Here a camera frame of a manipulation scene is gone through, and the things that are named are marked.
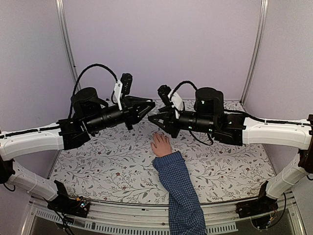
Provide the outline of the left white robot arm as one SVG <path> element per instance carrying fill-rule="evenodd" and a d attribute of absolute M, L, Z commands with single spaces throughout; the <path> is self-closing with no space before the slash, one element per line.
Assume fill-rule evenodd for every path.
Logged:
<path fill-rule="evenodd" d="M 99 131 L 124 123 L 128 130 L 139 123 L 154 107 L 146 98 L 118 93 L 118 104 L 100 99 L 93 87 L 87 87 L 71 97 L 74 114 L 47 126 L 0 136 L 0 182 L 25 189 L 43 197 L 69 212 L 73 203 L 63 183 L 51 181 L 25 169 L 15 157 L 49 150 L 71 150 L 89 142 Z"/>

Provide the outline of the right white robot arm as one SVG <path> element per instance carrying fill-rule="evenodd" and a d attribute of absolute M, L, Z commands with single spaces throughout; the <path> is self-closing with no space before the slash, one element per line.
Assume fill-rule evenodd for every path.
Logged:
<path fill-rule="evenodd" d="M 176 138 L 180 130 L 206 133 L 210 141 L 242 146 L 274 144 L 298 148 L 298 154 L 277 176 L 262 184 L 253 202 L 256 213 L 264 213 L 283 192 L 313 172 L 313 117 L 299 121 L 269 120 L 243 111 L 224 108 L 224 95 L 214 88 L 195 91 L 194 110 L 187 111 L 176 89 L 162 85 L 158 89 L 164 107 L 150 113 L 148 119 Z"/>

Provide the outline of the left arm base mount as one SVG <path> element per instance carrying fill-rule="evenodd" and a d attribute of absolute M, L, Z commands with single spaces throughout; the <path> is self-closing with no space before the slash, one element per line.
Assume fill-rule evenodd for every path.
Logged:
<path fill-rule="evenodd" d="M 87 218 L 90 209 L 90 200 L 78 196 L 70 198 L 63 183 L 55 180 L 57 186 L 57 197 L 48 202 L 47 208 L 63 214 Z"/>

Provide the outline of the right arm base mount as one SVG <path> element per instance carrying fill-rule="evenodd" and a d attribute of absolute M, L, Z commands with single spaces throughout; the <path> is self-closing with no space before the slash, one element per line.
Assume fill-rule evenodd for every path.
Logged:
<path fill-rule="evenodd" d="M 268 181 L 265 181 L 261 185 L 259 195 L 256 199 L 236 204 L 235 212 L 240 218 L 255 216 L 278 209 L 277 199 L 268 197 L 266 193 L 267 184 Z"/>

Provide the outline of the blue checkered sleeve forearm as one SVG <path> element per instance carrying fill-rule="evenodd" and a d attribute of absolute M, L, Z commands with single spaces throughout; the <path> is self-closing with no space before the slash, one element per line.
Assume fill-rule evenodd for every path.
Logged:
<path fill-rule="evenodd" d="M 168 220 L 172 235 L 204 235 L 206 225 L 199 198 L 182 154 L 174 152 L 153 161 L 159 181 L 169 193 Z"/>

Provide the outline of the clear nail polish bottle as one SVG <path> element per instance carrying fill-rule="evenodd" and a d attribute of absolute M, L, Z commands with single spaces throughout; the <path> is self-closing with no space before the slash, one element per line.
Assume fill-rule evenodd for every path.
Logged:
<path fill-rule="evenodd" d="M 148 113 L 148 117 L 152 117 L 154 115 L 158 115 L 160 112 L 158 109 L 153 109 Z"/>

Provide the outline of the person's bare hand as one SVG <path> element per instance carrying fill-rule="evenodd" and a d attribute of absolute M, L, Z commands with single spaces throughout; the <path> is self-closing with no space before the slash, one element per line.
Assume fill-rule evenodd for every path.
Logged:
<path fill-rule="evenodd" d="M 153 153 L 158 157 L 164 157 L 172 153 L 169 137 L 163 133 L 155 132 L 152 135 L 151 148 Z"/>

